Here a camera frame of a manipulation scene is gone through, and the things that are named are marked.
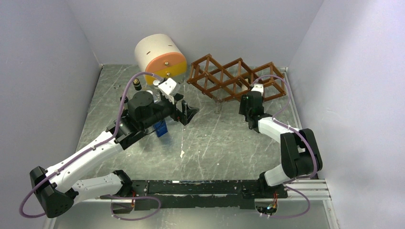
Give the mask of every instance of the lavender wall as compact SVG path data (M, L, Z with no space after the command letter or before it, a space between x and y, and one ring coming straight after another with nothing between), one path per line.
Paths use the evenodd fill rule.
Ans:
M325 0L289 66L341 228L405 225L405 2Z
M75 151L98 73L64 1L0 0L0 228L42 228L18 213L28 173ZM35 198L25 210L42 212Z
M189 62L287 66L323 0L67 0L100 63L134 64L144 37L169 35Z

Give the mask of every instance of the white bracket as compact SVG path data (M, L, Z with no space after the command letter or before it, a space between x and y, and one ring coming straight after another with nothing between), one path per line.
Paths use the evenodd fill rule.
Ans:
M180 89L180 84L176 83L172 78L167 79L165 82L159 84L159 90L162 94L174 104L174 96Z
M73 190L79 193L79 195L75 197L74 204L103 195L114 195L121 187L121 179L113 173L104 177L78 180L72 186Z
M271 137L272 139L276 140L278 143L280 143L280 135L284 133L292 133L291 130L286 129L283 126L280 126L279 124L273 122L272 117L267 117L267 118L262 118L258 122L258 127L259 127L259 132Z
M262 94L262 96L263 96L263 93L265 92L263 84L255 83L253 85L252 92L260 92Z

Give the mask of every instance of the white cylindrical object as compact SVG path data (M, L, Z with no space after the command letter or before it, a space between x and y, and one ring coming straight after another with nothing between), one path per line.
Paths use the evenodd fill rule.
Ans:
M142 39L135 47L135 61L142 72L160 77L175 77L184 74L187 62L168 35L154 34ZM153 84L154 78L145 75L146 83Z
M150 35L142 39L135 47L135 61L143 72L153 59L170 52L181 53L168 35Z

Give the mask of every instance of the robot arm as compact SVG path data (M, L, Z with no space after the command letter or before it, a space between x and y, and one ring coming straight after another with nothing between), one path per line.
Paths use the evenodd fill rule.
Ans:
M263 172L259 176L259 179L263 181L264 188L277 186L296 177L308 175L314 169L308 148L292 129L299 132L308 142L316 159L317 171L321 170L322 159L312 130L299 130L293 127L286 129L277 124L276 119L264 113L263 92L263 86L255 84L251 91L243 95L239 114L245 116L249 129L267 135L281 144L280 165Z
M125 150L146 135L146 130L154 124L170 116L175 121L187 125L198 108L189 107L183 100L182 110L178 110L176 103L183 98L178 94L179 85L172 79L159 84L161 100L154 102L149 91L135 93L132 99L125 98L125 110L122 112L118 134L103 145L95 147L99 142L110 139L116 126L116 121L102 132L90 144L77 151L66 160L47 169L36 167L30 172L32 187L39 184L46 177L56 172L56 176L45 182L35 191L45 214L54 218L65 213L73 205L102 195L117 195L127 197L131 194L132 181L122 170L92 179L79 180L100 162ZM64 170L58 169L70 162L74 157L86 149L93 150L84 154Z

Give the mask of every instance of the marble tabletop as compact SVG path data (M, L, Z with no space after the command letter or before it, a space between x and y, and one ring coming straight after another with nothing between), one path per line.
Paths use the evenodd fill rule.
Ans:
M128 80L139 72L136 65L104 65L77 149L90 143L117 116L119 98ZM145 88L145 80L140 78ZM257 179L259 174L280 163L280 145L268 136L249 130L239 102L216 104L183 78L179 93L199 113L187 125L166 119L168 133L148 135L125 151L105 160L83 179L124 170L131 179ZM131 88L128 97L135 93ZM265 112L274 114L288 101L286 96L264 103ZM278 120L297 127L292 104Z

